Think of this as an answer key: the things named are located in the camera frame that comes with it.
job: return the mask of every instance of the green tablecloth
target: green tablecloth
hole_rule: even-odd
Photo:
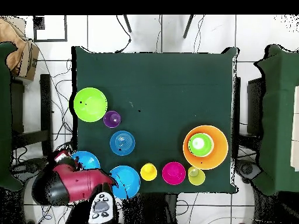
[[[223,54],[98,54],[76,47],[75,53],[77,91],[86,87],[101,90],[108,110],[117,111],[122,118],[114,129],[106,127],[103,120],[88,123],[77,119],[78,150],[95,154],[107,172],[118,165],[138,172],[147,162],[156,165],[157,178],[150,182],[141,179],[140,193],[235,192],[230,184],[230,156],[236,48]],[[183,140],[198,125],[223,131],[230,147],[226,159],[205,171],[203,185],[191,185],[187,176],[179,185],[167,184],[161,174],[168,162],[178,161],[186,170],[190,167],[183,155]],[[117,156],[110,149],[110,137],[120,130],[135,137],[135,149],[127,156]]]
[[[278,191],[299,192],[299,172],[290,166],[299,54],[270,45],[264,59],[256,65],[266,82],[266,93],[263,97],[264,133],[258,161],[263,172],[253,183],[266,195]]]

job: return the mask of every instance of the lime green bowl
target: lime green bowl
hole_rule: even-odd
[[[98,89],[86,87],[74,99],[74,110],[78,118],[85,122],[100,120],[107,112],[106,96]]]
[[[214,147],[212,138],[205,133],[197,133],[191,136],[188,148],[192,154],[199,157],[209,155]]]

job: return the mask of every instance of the small yellow bowl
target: small yellow bowl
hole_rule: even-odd
[[[147,163],[141,168],[140,175],[145,181],[154,180],[157,176],[157,169],[152,163]]]
[[[200,186],[204,183],[206,179],[206,175],[202,171],[202,169],[198,169],[196,167],[190,167],[188,169],[188,179],[191,184],[194,186]]]

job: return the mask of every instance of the pink bowl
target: pink bowl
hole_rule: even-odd
[[[186,170],[179,162],[169,162],[162,170],[162,177],[170,185],[178,185],[186,177]]]

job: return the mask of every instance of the light blue bowl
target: light blue bowl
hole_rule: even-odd
[[[140,188],[140,177],[135,169],[129,166],[118,166],[110,172],[118,185],[112,187],[112,192],[115,197],[128,199],[138,193]]]
[[[127,131],[117,131],[111,136],[110,147],[119,156],[128,155],[135,148],[135,139]]]
[[[76,157],[79,157],[80,163],[82,163],[83,169],[99,169],[100,163],[97,157],[88,152],[88,151],[77,151],[72,154],[72,158],[76,159]]]

